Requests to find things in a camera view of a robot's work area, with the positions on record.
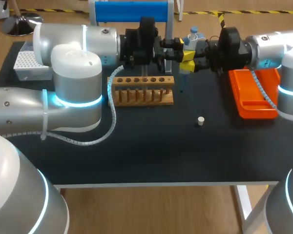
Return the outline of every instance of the test tube rack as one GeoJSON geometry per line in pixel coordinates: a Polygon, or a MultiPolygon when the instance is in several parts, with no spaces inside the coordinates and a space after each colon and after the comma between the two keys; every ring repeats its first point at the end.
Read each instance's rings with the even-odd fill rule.
{"type": "Polygon", "coordinates": [[[115,77],[112,83],[114,105],[173,105],[174,100],[171,90],[173,85],[173,76],[115,77]]]}

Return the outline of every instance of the table leg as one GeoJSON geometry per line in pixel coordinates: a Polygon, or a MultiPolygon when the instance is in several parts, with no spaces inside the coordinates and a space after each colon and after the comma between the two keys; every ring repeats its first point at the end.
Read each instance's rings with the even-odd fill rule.
{"type": "Polygon", "coordinates": [[[179,21],[182,21],[183,11],[184,11],[184,0],[180,0],[179,21]]]}
{"type": "Polygon", "coordinates": [[[242,220],[243,234],[254,233],[264,221],[266,199],[273,187],[268,187],[253,210],[246,185],[237,185],[234,187],[242,220]]]}

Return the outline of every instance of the blue handle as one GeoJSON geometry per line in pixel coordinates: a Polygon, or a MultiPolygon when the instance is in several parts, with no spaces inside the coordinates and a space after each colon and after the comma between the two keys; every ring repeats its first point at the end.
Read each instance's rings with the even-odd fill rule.
{"type": "Polygon", "coordinates": [[[96,1],[97,22],[140,22],[142,16],[167,22],[167,1],[96,1]]]}

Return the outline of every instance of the small white cap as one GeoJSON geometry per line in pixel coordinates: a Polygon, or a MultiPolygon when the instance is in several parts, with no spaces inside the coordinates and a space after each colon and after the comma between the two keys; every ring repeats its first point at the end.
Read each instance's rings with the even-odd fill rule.
{"type": "Polygon", "coordinates": [[[19,173],[20,157],[16,148],[0,136],[0,209],[11,195],[19,173]]]}
{"type": "Polygon", "coordinates": [[[202,116],[198,117],[197,118],[197,124],[200,125],[200,126],[202,126],[203,123],[204,123],[204,117],[202,117],[202,116]]]}
{"type": "Polygon", "coordinates": [[[96,54],[74,44],[60,44],[51,53],[53,71],[67,78],[89,78],[100,74],[102,63],[96,54]]]}

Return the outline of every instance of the yellow and black tape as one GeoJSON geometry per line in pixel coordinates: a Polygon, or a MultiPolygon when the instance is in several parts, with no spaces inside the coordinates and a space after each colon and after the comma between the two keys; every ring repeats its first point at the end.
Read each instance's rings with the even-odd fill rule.
{"type": "Polygon", "coordinates": [[[226,27],[225,15],[221,14],[221,13],[218,13],[218,18],[219,18],[219,23],[220,23],[221,28],[225,28],[226,27]]]}
{"type": "MultiPolygon", "coordinates": [[[[68,10],[68,9],[20,9],[23,12],[67,12],[89,14],[88,11],[68,10]]],[[[293,11],[186,11],[183,15],[218,15],[218,14],[293,14],[293,11]]]]}
{"type": "Polygon", "coordinates": [[[293,14],[293,11],[186,11],[183,15],[218,15],[218,14],[293,14]]]}
{"type": "Polygon", "coordinates": [[[62,9],[20,9],[22,12],[66,12],[66,13],[81,13],[81,14],[89,14],[87,11],[79,11],[79,10],[62,10],[62,9]]]}

